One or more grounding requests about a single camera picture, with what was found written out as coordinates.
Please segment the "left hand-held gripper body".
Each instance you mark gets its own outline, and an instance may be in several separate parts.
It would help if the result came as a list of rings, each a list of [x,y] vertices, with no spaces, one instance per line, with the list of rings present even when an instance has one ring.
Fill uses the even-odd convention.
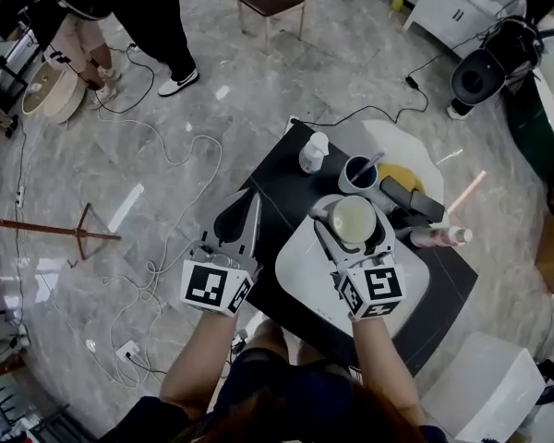
[[[183,262],[180,300],[202,311],[236,315],[262,270],[254,257],[257,239],[242,235],[227,243],[204,233]]]

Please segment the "cream ceramic cup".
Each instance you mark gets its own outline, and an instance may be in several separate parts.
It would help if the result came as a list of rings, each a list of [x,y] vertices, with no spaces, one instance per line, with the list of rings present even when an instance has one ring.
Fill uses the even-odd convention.
[[[328,224],[343,242],[359,244],[375,232],[377,216],[371,203],[359,196],[333,201],[317,211],[317,216]]]

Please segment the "black rectangular case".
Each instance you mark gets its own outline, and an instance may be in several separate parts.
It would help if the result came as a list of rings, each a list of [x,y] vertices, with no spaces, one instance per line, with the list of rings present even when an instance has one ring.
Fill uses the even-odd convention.
[[[391,176],[385,177],[380,182],[379,189],[387,198],[413,217],[423,217],[428,223],[437,223],[443,220],[445,208],[442,204],[418,190],[409,192]]]

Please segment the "pink patterned tube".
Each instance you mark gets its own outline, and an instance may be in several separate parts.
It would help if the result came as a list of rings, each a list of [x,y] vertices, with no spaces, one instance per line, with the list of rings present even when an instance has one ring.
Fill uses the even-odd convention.
[[[410,242],[420,248],[454,247],[469,243],[473,239],[470,229],[451,226],[449,228],[418,228],[409,234]]]

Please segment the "grey cup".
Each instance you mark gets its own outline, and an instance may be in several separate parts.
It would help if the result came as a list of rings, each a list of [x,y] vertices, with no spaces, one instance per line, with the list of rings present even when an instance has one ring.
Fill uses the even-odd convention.
[[[338,179],[338,187],[341,192],[346,195],[360,195],[365,197],[368,192],[375,189],[378,184],[379,177],[374,185],[368,187],[361,187],[357,181],[354,181],[354,177],[357,172],[368,161],[369,158],[364,156],[353,156],[346,161]]]

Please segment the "purple toothbrush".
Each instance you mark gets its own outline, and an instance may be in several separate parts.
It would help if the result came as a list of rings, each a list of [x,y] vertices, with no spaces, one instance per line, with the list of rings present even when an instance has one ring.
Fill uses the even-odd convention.
[[[378,180],[378,162],[383,158],[384,152],[376,153],[355,175],[354,181],[357,181],[361,187],[374,185]]]

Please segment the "pink toothbrush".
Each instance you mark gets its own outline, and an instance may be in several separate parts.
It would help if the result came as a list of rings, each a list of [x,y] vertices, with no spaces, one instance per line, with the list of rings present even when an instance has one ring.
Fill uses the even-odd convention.
[[[447,208],[447,213],[452,215],[476,190],[479,184],[485,179],[487,172],[482,170],[476,178],[470,183],[470,185],[456,198],[453,203]]]

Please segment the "white pump bottle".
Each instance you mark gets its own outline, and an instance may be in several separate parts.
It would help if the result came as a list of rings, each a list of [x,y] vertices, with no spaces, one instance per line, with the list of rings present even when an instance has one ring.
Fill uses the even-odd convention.
[[[317,173],[329,154],[329,139],[324,133],[312,134],[306,145],[300,150],[298,162],[306,174]]]

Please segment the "white rounded tray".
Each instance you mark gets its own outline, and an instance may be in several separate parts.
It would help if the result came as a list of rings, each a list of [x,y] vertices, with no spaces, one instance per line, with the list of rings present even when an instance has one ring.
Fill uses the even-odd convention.
[[[403,266],[406,298],[384,317],[392,336],[408,324],[424,299],[430,280],[426,263],[399,241],[395,243],[394,258]],[[349,309],[335,291],[331,277],[334,271],[334,264],[328,260],[316,236],[313,219],[306,216],[276,259],[277,281],[315,315],[350,335]]]

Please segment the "person's left leg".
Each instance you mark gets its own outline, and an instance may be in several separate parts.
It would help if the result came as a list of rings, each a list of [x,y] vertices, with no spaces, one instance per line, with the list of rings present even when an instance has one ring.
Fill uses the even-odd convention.
[[[273,320],[265,319],[257,326],[235,363],[289,365],[289,350],[282,328]]]

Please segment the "person's right leg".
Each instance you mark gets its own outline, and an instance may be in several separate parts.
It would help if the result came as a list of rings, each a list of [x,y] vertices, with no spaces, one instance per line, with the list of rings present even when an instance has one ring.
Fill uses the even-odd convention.
[[[331,359],[306,341],[301,341],[299,343],[296,360],[299,366],[329,369],[332,372],[335,370],[349,371],[351,369],[360,369],[358,365],[347,365],[335,359]]]

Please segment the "person's dark navy clothing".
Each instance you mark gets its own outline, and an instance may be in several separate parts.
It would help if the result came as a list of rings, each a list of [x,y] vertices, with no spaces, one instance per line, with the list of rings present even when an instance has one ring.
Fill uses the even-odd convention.
[[[233,362],[213,410],[144,397],[98,443],[448,443],[434,425],[413,426],[379,395],[326,361],[287,364],[262,349]]]

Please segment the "green counter white top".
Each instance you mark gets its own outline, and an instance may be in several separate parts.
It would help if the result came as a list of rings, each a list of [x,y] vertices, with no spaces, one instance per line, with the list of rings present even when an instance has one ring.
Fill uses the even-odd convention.
[[[537,176],[554,186],[554,124],[540,99],[537,78],[528,73],[515,94],[504,90],[513,141]]]

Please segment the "white cabinet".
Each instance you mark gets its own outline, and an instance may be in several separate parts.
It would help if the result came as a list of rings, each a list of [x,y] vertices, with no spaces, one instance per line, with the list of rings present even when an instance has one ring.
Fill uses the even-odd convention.
[[[403,28],[417,25],[464,58],[479,47],[499,11],[491,0],[418,0]]]

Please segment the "black metal rack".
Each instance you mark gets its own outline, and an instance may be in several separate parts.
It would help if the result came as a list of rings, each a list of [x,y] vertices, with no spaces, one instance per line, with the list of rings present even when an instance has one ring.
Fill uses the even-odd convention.
[[[0,441],[78,443],[62,422],[58,401],[27,370],[0,377]]]

